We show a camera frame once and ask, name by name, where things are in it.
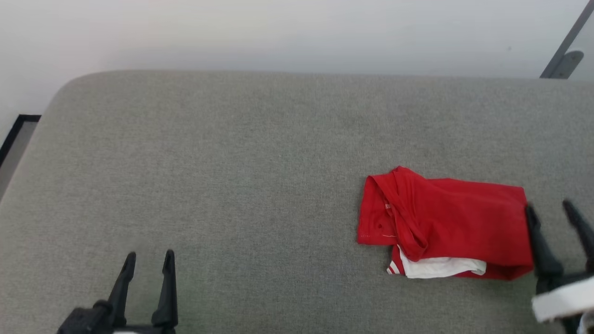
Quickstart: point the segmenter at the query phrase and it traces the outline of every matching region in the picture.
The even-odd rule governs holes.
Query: red cloth
[[[358,243],[399,245],[411,261],[461,257],[487,262],[482,276],[515,279],[532,270],[524,189],[425,179],[398,167],[365,182]],[[392,260],[401,266],[398,248]]]

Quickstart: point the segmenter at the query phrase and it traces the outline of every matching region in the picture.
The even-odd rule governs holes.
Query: gray floor
[[[25,148],[27,148],[36,126],[36,122],[25,122],[23,124],[6,159],[2,163],[2,166],[0,166],[0,200],[2,200],[2,196],[4,196],[4,192],[8,188],[10,179],[17,169],[18,162],[21,160],[23,153],[25,153]]]

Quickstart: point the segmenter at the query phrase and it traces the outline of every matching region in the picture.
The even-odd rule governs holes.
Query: black border strip
[[[557,66],[559,66],[559,63],[563,59],[563,56],[573,43],[573,40],[576,39],[577,34],[580,33],[580,30],[582,29],[584,24],[586,24],[588,18],[590,17],[590,14],[593,11],[594,0],[590,0],[586,4],[586,7],[584,8],[580,16],[577,18],[576,22],[573,24],[573,27],[571,27],[571,30],[569,30],[569,32],[567,33],[567,36],[565,36],[563,42],[561,42],[561,45],[559,45],[557,52],[555,52],[555,55],[553,55],[553,58],[551,58],[549,64],[545,67],[545,70],[541,74],[541,78],[550,78],[553,75],[553,73],[557,69]]]
[[[14,124],[12,125],[12,129],[10,129],[8,136],[6,136],[6,139],[4,140],[4,144],[2,144],[2,147],[0,147],[0,167],[2,167],[2,163],[8,155],[8,151],[10,151],[10,148],[12,147],[14,140],[17,138],[18,133],[21,131],[23,123],[39,122],[40,118],[41,115],[19,115],[17,117],[17,120],[14,121]]]

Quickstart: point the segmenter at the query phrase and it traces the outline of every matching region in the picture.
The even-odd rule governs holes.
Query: gray tablecloth
[[[179,333],[529,333],[535,280],[411,280],[356,243],[365,177],[525,188],[568,270],[594,218],[594,86],[552,80],[115,72],[67,84],[0,203],[0,332],[51,333],[138,254],[129,323],[176,251]]]

